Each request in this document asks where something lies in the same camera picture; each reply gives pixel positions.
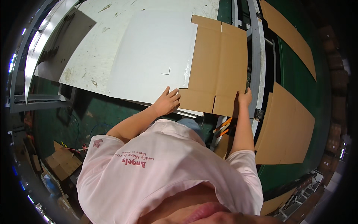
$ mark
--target white table surface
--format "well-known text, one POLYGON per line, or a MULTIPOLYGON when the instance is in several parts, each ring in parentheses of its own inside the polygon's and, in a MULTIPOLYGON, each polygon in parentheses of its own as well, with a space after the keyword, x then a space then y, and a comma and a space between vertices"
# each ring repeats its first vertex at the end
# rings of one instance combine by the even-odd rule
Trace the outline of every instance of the white table surface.
POLYGON ((88 0, 78 10, 97 22, 67 62, 59 82, 108 95, 107 81, 121 38, 140 10, 191 11, 217 19, 219 0, 88 0))

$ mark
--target pink t-shirt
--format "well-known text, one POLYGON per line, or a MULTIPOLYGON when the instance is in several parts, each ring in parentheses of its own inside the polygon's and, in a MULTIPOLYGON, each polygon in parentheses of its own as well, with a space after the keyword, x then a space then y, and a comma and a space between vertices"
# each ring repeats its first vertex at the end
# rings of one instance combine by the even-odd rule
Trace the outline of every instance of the pink t-shirt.
POLYGON ((91 222, 134 224, 165 198, 203 182, 215 187, 230 211, 260 214, 263 195, 254 152, 237 151, 223 160, 192 129, 161 119, 127 144, 94 136, 77 191, 91 222))

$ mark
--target white board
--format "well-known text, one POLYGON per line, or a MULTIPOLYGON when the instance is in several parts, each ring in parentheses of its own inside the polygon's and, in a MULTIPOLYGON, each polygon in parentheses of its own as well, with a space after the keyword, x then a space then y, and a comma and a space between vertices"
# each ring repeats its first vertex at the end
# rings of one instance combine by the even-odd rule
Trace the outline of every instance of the white board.
POLYGON ((112 65, 108 95, 152 104, 167 86, 187 88, 198 27, 191 19, 191 12, 133 15, 112 65))

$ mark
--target hand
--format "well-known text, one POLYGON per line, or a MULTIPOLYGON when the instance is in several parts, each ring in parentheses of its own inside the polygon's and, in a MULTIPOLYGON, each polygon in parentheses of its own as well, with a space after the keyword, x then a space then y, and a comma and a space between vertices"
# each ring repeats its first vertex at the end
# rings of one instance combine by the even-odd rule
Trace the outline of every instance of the hand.
POLYGON ((176 108, 179 107, 180 94, 176 94, 178 89, 174 89, 169 92, 170 87, 168 86, 162 95, 151 105, 156 111, 157 117, 172 113, 176 108))
POLYGON ((247 93, 245 93, 243 90, 239 90, 239 107, 245 106, 248 107, 252 100, 252 93, 250 90, 250 87, 247 88, 247 93))

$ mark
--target lips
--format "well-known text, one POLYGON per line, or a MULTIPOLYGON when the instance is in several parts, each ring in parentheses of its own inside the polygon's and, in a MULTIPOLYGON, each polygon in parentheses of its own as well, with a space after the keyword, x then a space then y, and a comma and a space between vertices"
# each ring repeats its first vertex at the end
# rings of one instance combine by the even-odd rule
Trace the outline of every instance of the lips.
POLYGON ((202 204, 193 213, 191 213, 183 222, 183 224, 189 224, 200 219, 207 218, 217 212, 224 211, 230 212, 228 208, 217 202, 207 202, 202 204))

